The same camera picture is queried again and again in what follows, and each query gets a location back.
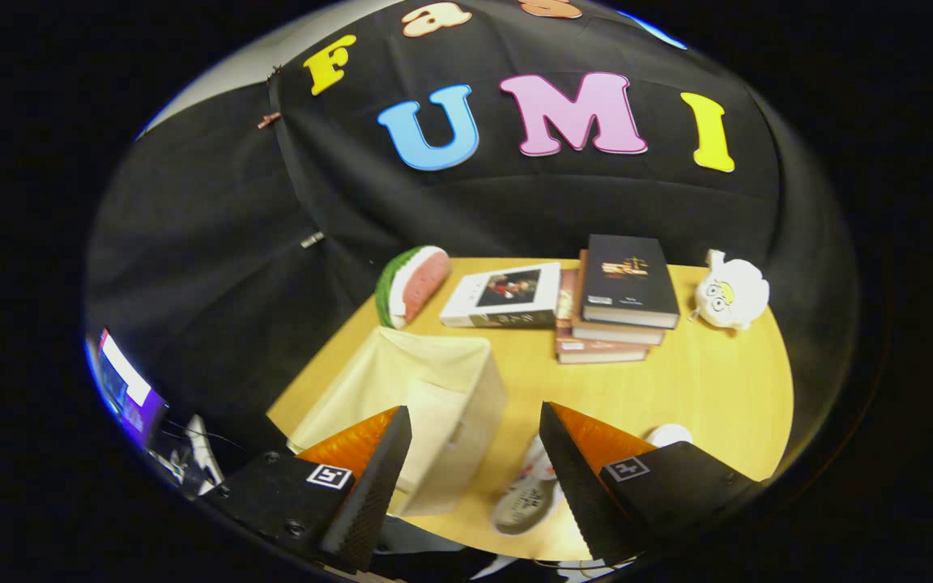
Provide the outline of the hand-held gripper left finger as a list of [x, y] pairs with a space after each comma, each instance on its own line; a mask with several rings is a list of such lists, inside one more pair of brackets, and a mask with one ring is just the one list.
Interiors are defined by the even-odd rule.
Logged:
[[411, 440], [410, 410], [391, 407], [300, 455], [257, 455], [199, 506], [285, 556], [365, 572]]

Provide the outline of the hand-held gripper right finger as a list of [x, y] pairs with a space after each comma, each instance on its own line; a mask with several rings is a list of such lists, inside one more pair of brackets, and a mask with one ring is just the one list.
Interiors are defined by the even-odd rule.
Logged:
[[542, 403], [539, 435], [589, 553], [607, 564], [689, 543], [759, 494], [692, 443], [652, 445], [559, 403]]

